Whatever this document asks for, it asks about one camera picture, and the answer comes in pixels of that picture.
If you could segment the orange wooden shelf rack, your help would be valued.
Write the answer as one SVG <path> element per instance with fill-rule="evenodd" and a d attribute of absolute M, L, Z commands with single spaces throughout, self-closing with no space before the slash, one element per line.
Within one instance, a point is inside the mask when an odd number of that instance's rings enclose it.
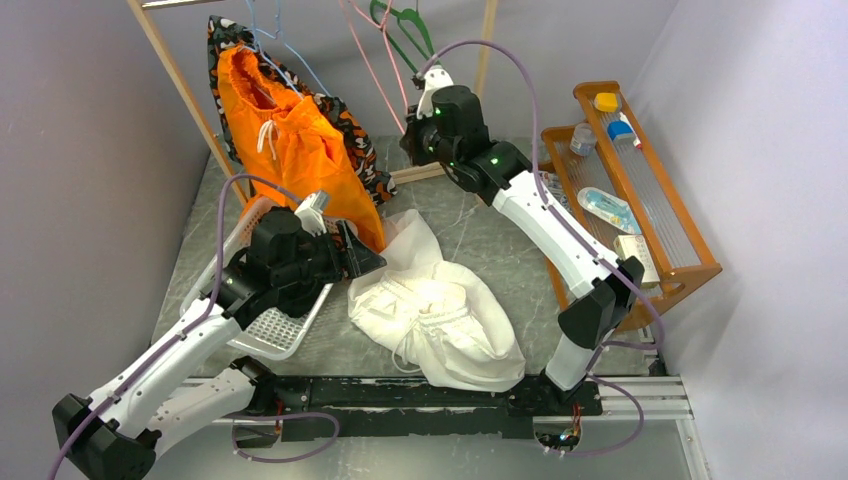
<path fill-rule="evenodd" d="M 612 142 L 606 127 L 619 120 L 618 112 L 596 110 L 593 98 L 600 92 L 619 95 L 621 108 L 629 117 L 642 142 L 637 150 L 632 142 Z M 619 230 L 584 210 L 577 193 L 595 187 L 625 200 L 641 228 L 660 283 L 648 290 L 653 306 L 660 314 L 718 275 L 722 267 L 716 261 L 677 189 L 664 168 L 652 142 L 615 81 L 585 82 L 573 95 L 591 125 L 597 145 L 588 157 L 575 155 L 569 148 L 573 126 L 549 127 L 542 131 L 549 162 L 544 169 L 556 173 L 563 185 L 567 206 L 574 217 L 603 245 L 612 247 Z"/>

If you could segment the pink hanger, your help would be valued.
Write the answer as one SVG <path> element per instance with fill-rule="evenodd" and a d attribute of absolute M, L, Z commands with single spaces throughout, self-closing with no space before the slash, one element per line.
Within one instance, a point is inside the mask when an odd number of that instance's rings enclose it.
<path fill-rule="evenodd" d="M 381 16 L 373 17 L 362 1 L 338 1 L 346 27 L 355 48 L 375 86 L 380 100 L 398 133 L 405 131 L 408 94 L 401 72 L 402 61 L 389 41 L 389 8 L 393 1 L 385 1 Z"/>

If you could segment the white plastic basket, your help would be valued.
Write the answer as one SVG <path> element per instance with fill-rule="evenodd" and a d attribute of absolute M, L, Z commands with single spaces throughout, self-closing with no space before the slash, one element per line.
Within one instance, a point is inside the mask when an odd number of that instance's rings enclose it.
<path fill-rule="evenodd" d="M 181 317 L 197 318 L 219 281 L 218 307 L 240 325 L 229 345 L 270 360 L 291 357 L 337 284 L 316 281 L 308 271 L 309 240 L 344 221 L 324 217 L 328 202 L 323 191 L 294 210 L 260 198 L 218 246 L 183 300 Z"/>

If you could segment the green plastic hanger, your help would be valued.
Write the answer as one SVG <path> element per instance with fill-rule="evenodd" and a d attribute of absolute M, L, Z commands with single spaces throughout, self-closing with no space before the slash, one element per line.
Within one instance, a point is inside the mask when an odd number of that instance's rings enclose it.
<path fill-rule="evenodd" d="M 395 27 L 386 28 L 388 43 L 413 73 L 419 70 L 421 61 L 426 61 L 435 53 L 429 28 L 421 16 L 418 2 L 415 2 L 413 7 L 398 9 L 390 7 L 386 1 L 371 0 L 368 13 L 376 23 L 387 17 L 395 24 Z"/>

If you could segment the red white marker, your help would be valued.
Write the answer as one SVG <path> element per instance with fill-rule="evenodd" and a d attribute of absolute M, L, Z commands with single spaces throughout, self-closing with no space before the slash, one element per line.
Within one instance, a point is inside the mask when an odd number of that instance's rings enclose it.
<path fill-rule="evenodd" d="M 618 115 L 619 115 L 619 120 L 620 120 L 621 122 L 625 123 L 625 124 L 627 125 L 627 127 L 630 129 L 631 140 L 632 140 L 632 144 L 633 144 L 633 146 L 634 146 L 637 150 L 641 150 L 641 149 L 642 149 L 642 142 L 641 142 L 641 139 L 640 139 L 640 137 L 638 136 L 638 134 L 637 134 L 637 132 L 636 132 L 636 130 L 635 130 L 635 127 L 634 127 L 634 126 L 633 126 L 633 124 L 631 123 L 631 121 L 630 121 L 629 117 L 626 115 L 626 113 L 625 113 L 624 111 L 619 111 L 619 112 L 618 112 Z"/>

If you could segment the yellow sponge block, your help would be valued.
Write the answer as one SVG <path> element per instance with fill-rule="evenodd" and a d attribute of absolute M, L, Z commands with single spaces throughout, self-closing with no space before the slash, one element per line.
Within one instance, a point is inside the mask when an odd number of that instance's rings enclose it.
<path fill-rule="evenodd" d="M 605 113 L 616 113 L 621 108 L 619 95 L 614 92 L 597 93 L 592 104 L 596 110 Z"/>

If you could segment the patterned dark shorts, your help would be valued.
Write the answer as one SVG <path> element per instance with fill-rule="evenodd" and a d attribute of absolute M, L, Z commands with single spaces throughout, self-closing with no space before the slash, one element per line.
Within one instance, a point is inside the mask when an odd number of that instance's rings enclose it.
<path fill-rule="evenodd" d="M 225 118 L 219 92 L 218 64 L 224 51 L 234 49 L 252 55 L 254 46 L 254 34 L 248 27 L 218 15 L 211 15 L 208 18 L 209 86 L 222 127 L 223 149 L 228 159 L 236 163 L 240 163 L 241 158 L 237 153 L 230 126 Z M 287 90 L 295 87 L 299 92 L 313 99 L 318 111 L 331 126 L 342 134 L 351 166 L 374 205 L 380 206 L 397 194 L 397 187 L 391 174 L 377 168 L 377 155 L 367 132 L 342 99 L 324 93 L 312 92 L 296 73 L 268 55 L 259 59 L 259 70 L 271 82 L 279 84 Z"/>

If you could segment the small plastic bottle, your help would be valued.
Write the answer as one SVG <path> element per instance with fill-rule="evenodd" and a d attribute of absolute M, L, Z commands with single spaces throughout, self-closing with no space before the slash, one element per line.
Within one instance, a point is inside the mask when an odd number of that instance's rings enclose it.
<path fill-rule="evenodd" d="M 597 145 L 597 137 L 590 124 L 583 122 L 575 126 L 570 141 L 570 150 L 580 157 L 588 157 Z"/>

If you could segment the wooden clothes rack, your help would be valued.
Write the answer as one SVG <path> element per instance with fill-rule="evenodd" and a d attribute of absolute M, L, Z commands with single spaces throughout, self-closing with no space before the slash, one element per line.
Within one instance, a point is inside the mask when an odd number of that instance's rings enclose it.
<path fill-rule="evenodd" d="M 207 146 L 209 147 L 213 158 L 217 161 L 218 166 L 223 171 L 225 176 L 229 178 L 234 175 L 232 166 L 228 158 L 224 154 L 221 145 L 218 143 L 216 134 L 213 132 L 213 129 L 210 127 L 209 122 L 201 112 L 199 104 L 193 92 L 191 91 L 188 82 L 185 80 L 184 75 L 181 72 L 179 66 L 177 65 L 177 62 L 174 60 L 166 42 L 163 40 L 156 24 L 149 15 L 150 12 L 154 10 L 163 10 L 167 8 L 176 8 L 180 6 L 213 2 L 219 1 L 126 1 L 136 21 L 142 28 L 144 34 L 149 40 L 151 46 L 153 47 L 158 59 L 165 68 L 170 80 L 176 87 L 180 98 L 188 109 L 188 112 L 190 113 L 195 125 L 197 126 L 198 130 L 200 131 L 200 134 L 202 135 Z M 492 40 L 493 38 L 498 5 L 499 1 L 485 1 L 481 32 L 482 38 L 484 40 Z M 485 85 L 485 79 L 488 70 L 489 54 L 481 52 L 477 64 L 477 73 L 475 76 L 474 83 L 475 89 L 479 89 L 479 93 L 483 92 L 483 87 Z M 442 171 L 441 167 L 435 164 L 420 167 L 409 167 L 391 173 L 395 180 L 395 183 L 398 186 L 401 184 L 442 176 L 443 174 L 444 172 Z M 229 188 L 229 191 L 235 193 L 236 198 L 241 205 L 245 205 L 248 202 L 248 196 L 245 193 L 246 190 L 239 183 L 235 183 L 232 187 L 226 188 Z"/>

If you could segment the white red box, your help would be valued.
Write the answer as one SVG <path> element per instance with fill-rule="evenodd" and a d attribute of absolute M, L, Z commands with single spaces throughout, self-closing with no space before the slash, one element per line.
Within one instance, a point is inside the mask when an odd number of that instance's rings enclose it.
<path fill-rule="evenodd" d="M 621 260 L 635 257 L 642 263 L 644 267 L 642 290 L 651 290 L 659 285 L 659 274 L 643 235 L 619 235 L 613 242 L 613 249 Z"/>

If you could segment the snack packet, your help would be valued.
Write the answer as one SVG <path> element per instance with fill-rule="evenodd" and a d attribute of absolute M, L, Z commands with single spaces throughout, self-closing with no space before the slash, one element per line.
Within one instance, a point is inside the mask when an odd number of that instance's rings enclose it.
<path fill-rule="evenodd" d="M 562 205 L 567 205 L 568 200 L 565 196 L 563 185 L 559 176 L 556 173 L 548 171 L 540 171 L 539 176 L 551 196 Z"/>

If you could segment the orange shorts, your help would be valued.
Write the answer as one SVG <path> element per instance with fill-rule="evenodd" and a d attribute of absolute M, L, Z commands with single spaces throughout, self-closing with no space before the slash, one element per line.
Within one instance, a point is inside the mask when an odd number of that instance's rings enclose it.
<path fill-rule="evenodd" d="M 217 71 L 224 118 L 247 173 L 298 198 L 327 192 L 327 215 L 352 222 L 373 250 L 385 249 L 380 215 L 351 164 L 343 134 L 314 97 L 265 77 L 256 54 L 244 48 L 224 51 Z"/>

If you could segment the white shorts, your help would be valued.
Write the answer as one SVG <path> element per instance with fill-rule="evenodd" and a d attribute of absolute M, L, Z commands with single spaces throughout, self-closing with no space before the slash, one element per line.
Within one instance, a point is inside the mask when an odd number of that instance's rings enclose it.
<path fill-rule="evenodd" d="M 525 375 L 506 312 L 467 267 L 444 259 L 420 213 L 383 221 L 386 266 L 348 288 L 348 315 L 390 352 L 394 367 L 436 387 L 505 392 Z"/>

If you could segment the blue eraser block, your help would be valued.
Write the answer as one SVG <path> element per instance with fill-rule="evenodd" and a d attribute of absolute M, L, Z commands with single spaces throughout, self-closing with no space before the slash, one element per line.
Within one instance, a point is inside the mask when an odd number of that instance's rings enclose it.
<path fill-rule="evenodd" d="M 610 121 L 606 133 L 612 142 L 632 142 L 630 129 L 620 120 Z"/>

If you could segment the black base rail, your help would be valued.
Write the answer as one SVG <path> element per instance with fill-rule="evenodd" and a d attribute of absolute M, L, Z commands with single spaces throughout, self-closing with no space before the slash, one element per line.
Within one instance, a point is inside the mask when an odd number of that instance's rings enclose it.
<path fill-rule="evenodd" d="M 542 375 L 528 375 L 504 393 L 435 387 L 422 377 L 272 376 L 242 411 L 251 417 L 326 413 L 338 420 L 343 437 L 531 439 L 545 419 L 569 423 L 599 416 L 603 408 L 596 383 L 561 392 Z"/>

